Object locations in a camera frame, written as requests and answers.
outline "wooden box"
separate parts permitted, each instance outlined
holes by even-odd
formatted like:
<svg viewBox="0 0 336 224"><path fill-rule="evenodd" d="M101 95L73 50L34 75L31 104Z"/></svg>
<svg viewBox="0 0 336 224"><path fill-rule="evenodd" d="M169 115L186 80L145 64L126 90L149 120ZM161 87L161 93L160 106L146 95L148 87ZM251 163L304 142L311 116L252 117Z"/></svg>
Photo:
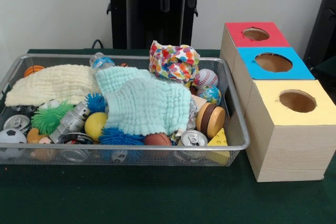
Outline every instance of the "wooden box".
<svg viewBox="0 0 336 224"><path fill-rule="evenodd" d="M323 178L336 150L336 106L319 81L254 81L245 119L258 182Z"/></svg>
<svg viewBox="0 0 336 224"><path fill-rule="evenodd" d="M253 80L314 80L291 47L238 48L232 76L243 115Z"/></svg>
<svg viewBox="0 0 336 224"><path fill-rule="evenodd" d="M238 47L290 47L272 22L226 23L220 56L232 72Z"/></svg>

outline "circular hole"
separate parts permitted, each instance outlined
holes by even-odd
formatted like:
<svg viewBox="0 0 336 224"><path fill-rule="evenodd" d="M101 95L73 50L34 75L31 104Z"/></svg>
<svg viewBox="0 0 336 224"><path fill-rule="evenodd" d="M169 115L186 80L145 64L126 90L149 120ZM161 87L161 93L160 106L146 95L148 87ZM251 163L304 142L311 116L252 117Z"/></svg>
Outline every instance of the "circular hole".
<svg viewBox="0 0 336 224"><path fill-rule="evenodd" d="M287 90L280 95L280 102L291 110L301 113L313 111L316 108L315 99L300 90Z"/></svg>
<svg viewBox="0 0 336 224"><path fill-rule="evenodd" d="M243 31L243 35L244 37L251 39L251 40L255 40L255 41L262 41L262 40L266 40L269 39L269 34L268 32L260 29L260 28L256 28L256 27L251 27L251 28L247 28Z"/></svg>
<svg viewBox="0 0 336 224"><path fill-rule="evenodd" d="M269 72L287 72L292 69L293 64L282 55L266 52L255 58L258 65Z"/></svg>

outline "mint green washcloth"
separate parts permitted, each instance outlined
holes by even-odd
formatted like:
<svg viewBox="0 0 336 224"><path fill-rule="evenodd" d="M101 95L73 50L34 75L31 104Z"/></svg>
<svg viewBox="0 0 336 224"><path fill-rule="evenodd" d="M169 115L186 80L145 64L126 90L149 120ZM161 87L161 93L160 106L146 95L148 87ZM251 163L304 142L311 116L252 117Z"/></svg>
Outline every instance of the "mint green washcloth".
<svg viewBox="0 0 336 224"><path fill-rule="evenodd" d="M186 130L191 94L182 84L136 68L112 67L96 77L109 105L106 128L144 136Z"/></svg>

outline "wire mesh basket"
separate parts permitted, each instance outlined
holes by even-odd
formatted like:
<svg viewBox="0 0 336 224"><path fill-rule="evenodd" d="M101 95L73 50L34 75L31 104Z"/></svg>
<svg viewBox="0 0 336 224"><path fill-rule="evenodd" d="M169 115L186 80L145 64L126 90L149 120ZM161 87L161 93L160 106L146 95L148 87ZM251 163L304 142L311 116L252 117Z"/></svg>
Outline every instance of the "wire mesh basket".
<svg viewBox="0 0 336 224"><path fill-rule="evenodd" d="M108 56L116 65L147 69L149 57ZM0 83L0 130L15 110L4 105L6 93L25 70L32 65L89 65L90 56L28 54L16 59ZM66 145L0 143L0 164L32 165L163 165L163 166L229 166L240 150L249 145L249 136L238 96L226 62L219 58L201 58L199 68L218 75L218 88L230 92L234 113L226 116L224 130L228 146L134 146L134 145ZM225 101L220 104L225 108Z"/></svg>

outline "cream washcloth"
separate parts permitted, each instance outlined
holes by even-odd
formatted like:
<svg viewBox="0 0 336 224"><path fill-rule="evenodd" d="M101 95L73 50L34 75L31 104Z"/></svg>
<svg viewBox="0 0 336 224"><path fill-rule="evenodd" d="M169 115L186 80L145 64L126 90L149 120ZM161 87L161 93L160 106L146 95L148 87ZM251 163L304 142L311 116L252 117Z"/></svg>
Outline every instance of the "cream washcloth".
<svg viewBox="0 0 336 224"><path fill-rule="evenodd" d="M39 106L52 99L78 104L88 93L100 92L95 73L94 69L80 65L43 69L18 80L7 94L5 104Z"/></svg>

